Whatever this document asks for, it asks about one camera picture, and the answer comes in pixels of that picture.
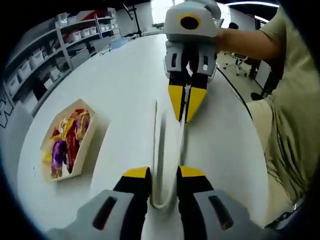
khaki shirt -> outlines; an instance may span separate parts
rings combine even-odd
[[[261,31],[286,45],[283,77],[266,98],[273,112],[266,162],[268,173],[295,202],[308,189],[320,156],[320,78],[302,37],[281,7]]]

ceiling light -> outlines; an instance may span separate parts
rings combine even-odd
[[[260,21],[262,21],[262,22],[265,22],[265,23],[268,23],[268,22],[269,22],[267,19],[264,19],[264,18],[262,18],[262,17],[260,17],[260,16],[254,16],[254,18],[255,18],[255,19],[258,19],[258,20],[260,20]]]
[[[268,7],[279,8],[279,5],[277,5],[277,4],[263,2],[263,1],[239,1],[239,2],[227,3],[226,5],[227,6],[234,6],[234,5],[244,5],[244,4],[263,5],[263,6],[268,6]]]

purple candy wrapper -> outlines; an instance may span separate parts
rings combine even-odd
[[[62,165],[66,161],[66,142],[57,141],[52,150],[51,177],[56,179],[62,176]]]

black cable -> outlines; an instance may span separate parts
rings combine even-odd
[[[233,90],[236,92],[236,94],[239,96],[241,102],[243,103],[243,105],[245,106],[246,110],[248,111],[251,119],[252,119],[252,115],[251,112],[248,108],[248,105],[246,104],[245,100],[243,99],[243,97],[240,95],[240,93],[238,92],[238,90],[235,88],[235,86],[230,82],[230,80],[227,78],[227,76],[220,70],[220,68],[217,67],[217,69],[219,70],[219,72],[224,76],[224,78],[227,80],[227,82],[230,84],[230,86],[233,88]]]

white table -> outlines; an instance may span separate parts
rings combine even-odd
[[[22,147],[17,181],[21,204],[41,231],[71,223],[81,205],[103,189],[113,189],[128,169],[152,166],[156,99],[159,113],[166,114],[164,168],[170,169],[170,158],[178,149],[179,123],[163,68],[165,41],[163,34],[142,37],[97,54],[73,71],[39,110]],[[46,183],[41,174],[40,144],[54,116],[79,98],[96,110],[99,122],[83,174],[57,184]],[[108,119],[111,124],[104,135]],[[245,107],[219,72],[187,127],[185,164],[203,170],[214,188],[245,204],[251,218],[263,224],[268,178],[262,147]],[[150,207],[142,238],[151,239],[148,236],[160,231],[169,239],[183,238],[178,214],[157,214]]]

